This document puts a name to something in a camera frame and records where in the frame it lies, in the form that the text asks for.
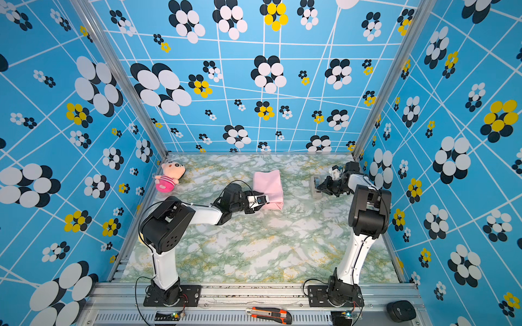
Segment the purple wrapping paper sheet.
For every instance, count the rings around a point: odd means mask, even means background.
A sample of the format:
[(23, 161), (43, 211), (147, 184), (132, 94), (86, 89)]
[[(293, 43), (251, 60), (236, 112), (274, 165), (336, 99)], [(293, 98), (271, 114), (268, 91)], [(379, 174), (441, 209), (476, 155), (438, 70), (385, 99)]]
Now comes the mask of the purple wrapping paper sheet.
[(253, 178), (253, 190), (263, 193), (267, 197), (267, 203), (263, 210), (281, 211), (284, 207), (284, 191), (279, 170), (271, 172), (255, 172)]

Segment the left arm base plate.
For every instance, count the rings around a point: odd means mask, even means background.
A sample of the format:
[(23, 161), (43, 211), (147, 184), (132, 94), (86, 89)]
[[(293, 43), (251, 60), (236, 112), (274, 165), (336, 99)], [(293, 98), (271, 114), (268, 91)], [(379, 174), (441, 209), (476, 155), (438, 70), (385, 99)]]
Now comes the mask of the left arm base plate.
[(154, 281), (146, 288), (145, 307), (197, 307), (201, 297), (201, 285), (181, 285), (161, 289)]

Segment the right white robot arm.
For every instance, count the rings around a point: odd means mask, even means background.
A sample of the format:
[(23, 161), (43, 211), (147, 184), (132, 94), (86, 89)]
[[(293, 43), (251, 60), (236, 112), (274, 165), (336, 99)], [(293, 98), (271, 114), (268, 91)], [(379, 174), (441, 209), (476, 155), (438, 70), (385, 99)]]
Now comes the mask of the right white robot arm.
[(357, 162), (348, 162), (343, 167), (334, 165), (328, 173), (329, 176), (315, 186), (317, 191), (335, 197), (353, 196), (348, 215), (353, 235), (328, 284), (329, 300), (340, 305), (362, 297), (359, 286), (362, 267), (372, 245), (387, 232), (392, 195), (361, 173)]

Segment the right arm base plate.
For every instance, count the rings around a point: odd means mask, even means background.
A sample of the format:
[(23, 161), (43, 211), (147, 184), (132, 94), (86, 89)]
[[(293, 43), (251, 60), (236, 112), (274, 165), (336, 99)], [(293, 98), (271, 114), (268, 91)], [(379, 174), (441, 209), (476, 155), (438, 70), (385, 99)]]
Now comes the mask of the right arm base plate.
[(360, 286), (345, 283), (337, 277), (336, 271), (329, 277), (328, 282), (323, 285), (307, 285), (312, 280), (315, 281), (315, 278), (310, 278), (303, 283), (303, 293), (308, 298), (311, 308), (364, 307)]

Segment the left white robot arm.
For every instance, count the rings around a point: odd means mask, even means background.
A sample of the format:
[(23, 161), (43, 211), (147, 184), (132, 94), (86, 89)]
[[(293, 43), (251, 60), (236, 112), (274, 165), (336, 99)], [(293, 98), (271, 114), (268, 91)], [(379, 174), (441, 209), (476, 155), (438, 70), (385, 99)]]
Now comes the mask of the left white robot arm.
[(196, 205), (170, 196), (143, 220), (142, 242), (152, 252), (155, 276), (152, 284), (162, 292), (180, 288), (175, 247), (190, 225), (224, 225), (234, 213), (253, 214), (269, 204), (268, 195), (244, 190), (241, 181), (229, 183), (210, 205)]

